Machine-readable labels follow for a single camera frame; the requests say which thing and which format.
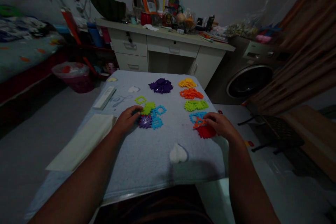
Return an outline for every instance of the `washing machine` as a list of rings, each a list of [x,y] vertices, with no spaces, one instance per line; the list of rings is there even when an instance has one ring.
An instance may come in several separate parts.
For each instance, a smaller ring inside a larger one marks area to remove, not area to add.
[[[275,69],[291,56],[277,46],[241,37],[233,38],[230,45],[235,51],[225,54],[205,89],[212,103],[241,104],[269,83]]]

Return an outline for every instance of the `chair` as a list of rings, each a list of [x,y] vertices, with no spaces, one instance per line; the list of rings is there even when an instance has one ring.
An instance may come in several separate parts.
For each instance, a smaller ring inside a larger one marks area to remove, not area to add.
[[[273,141],[270,141],[266,144],[257,146],[251,150],[252,152],[276,143],[281,145],[281,147],[277,148],[277,150],[273,152],[275,155],[277,155],[287,149],[299,147],[304,144],[304,140],[292,129],[292,127],[285,120],[278,117],[270,115],[256,115],[244,122],[238,123],[238,126],[244,125],[257,117],[260,117],[265,122],[264,124],[258,125],[257,127],[266,125],[272,130],[274,139]]]

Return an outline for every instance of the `brown curtain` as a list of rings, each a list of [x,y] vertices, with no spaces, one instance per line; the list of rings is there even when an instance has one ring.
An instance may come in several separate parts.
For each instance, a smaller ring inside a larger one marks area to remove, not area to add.
[[[281,23],[280,47],[294,52],[250,100],[277,115],[336,85],[336,0],[298,0]]]

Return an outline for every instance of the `white cloth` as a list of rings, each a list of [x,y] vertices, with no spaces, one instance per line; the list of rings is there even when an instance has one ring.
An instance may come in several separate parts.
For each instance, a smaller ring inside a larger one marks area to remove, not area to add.
[[[145,24],[144,26],[143,26],[143,28],[144,29],[148,29],[148,30],[152,30],[152,31],[157,31],[157,30],[159,30],[158,28],[155,28],[155,27],[153,27],[151,24],[149,25],[149,24]]]
[[[46,170],[71,172],[110,132],[116,121],[114,115],[94,114],[63,150],[52,160]]]

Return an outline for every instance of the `interlocking plastic block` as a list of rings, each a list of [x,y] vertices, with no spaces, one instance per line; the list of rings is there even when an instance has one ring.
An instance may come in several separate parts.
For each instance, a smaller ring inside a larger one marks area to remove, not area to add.
[[[198,131],[199,136],[204,139],[211,138],[216,135],[215,129],[210,125],[198,127],[196,130]]]
[[[153,89],[154,93],[170,93],[173,89],[173,85],[169,80],[160,78],[156,82],[148,84],[150,89]]]
[[[152,109],[155,109],[155,103],[154,102],[147,102],[145,103],[145,107],[141,111],[142,115],[149,115],[152,111]]]
[[[152,128],[156,130],[157,128],[160,128],[163,125],[163,122],[160,117],[156,117],[152,119]]]
[[[204,101],[204,100],[201,100],[200,101],[201,102],[201,104],[203,105],[203,109],[207,109],[208,107],[209,107],[209,105],[207,104],[207,102],[206,101]]]
[[[190,79],[190,78],[186,78],[184,80],[181,80],[178,85],[183,88],[183,87],[187,87],[187,88],[193,88],[193,87],[196,87],[196,83]]]
[[[207,122],[203,118],[197,117],[193,128],[196,129],[198,127],[205,126],[205,125],[208,125]]]
[[[139,127],[140,128],[151,128],[152,127],[152,118],[149,115],[143,115],[140,117],[139,120]]]
[[[194,88],[190,88],[190,89],[184,89],[183,91],[180,92],[180,96],[185,98],[185,99],[194,99],[194,98],[200,98],[203,99],[203,95],[198,92],[196,89]]]
[[[163,115],[167,111],[166,108],[163,107],[162,105],[156,107],[155,110],[156,110],[157,114],[160,115],[160,116]]]
[[[196,109],[196,105],[194,103],[191,103],[191,101],[186,101],[184,109],[186,111],[193,112]]]
[[[142,103],[144,103],[144,102],[147,101],[146,98],[143,97],[143,96],[139,96],[139,97],[135,98],[134,100],[135,100],[135,102],[138,103],[139,105],[141,105]]]
[[[145,107],[151,108],[151,109],[155,109],[155,103],[154,102],[148,102],[145,104]]]
[[[208,108],[208,104],[206,103],[206,101],[196,101],[196,100],[188,100],[185,102],[185,105],[184,105],[184,109],[186,111],[190,111],[190,112],[193,112],[194,110],[203,110],[203,109],[206,109]]]
[[[203,117],[204,117],[205,115],[206,115],[206,112],[198,112],[198,113],[190,114],[190,115],[189,115],[189,118],[190,118],[190,121],[191,121],[192,123],[196,123],[197,117],[203,119]]]

